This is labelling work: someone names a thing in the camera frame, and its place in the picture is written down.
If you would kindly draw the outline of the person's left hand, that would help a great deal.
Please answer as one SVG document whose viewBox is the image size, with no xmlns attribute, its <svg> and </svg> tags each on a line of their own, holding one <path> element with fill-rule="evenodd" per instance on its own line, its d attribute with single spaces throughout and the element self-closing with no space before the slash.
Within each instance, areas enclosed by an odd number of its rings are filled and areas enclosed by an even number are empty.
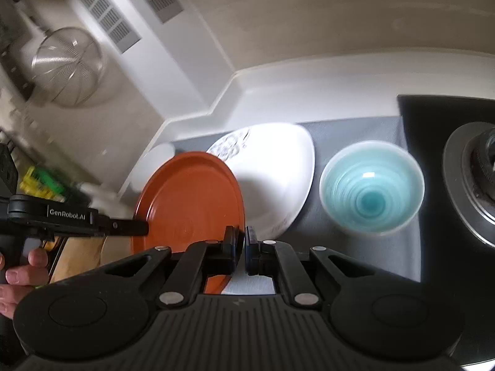
<svg viewBox="0 0 495 371">
<path fill-rule="evenodd" d="M 1 284 L 1 315 L 13 319 L 17 305 L 35 287 L 49 281 L 48 255 L 42 248 L 32 249 L 28 253 L 28 263 L 6 271 L 6 283 Z"/>
</svg>

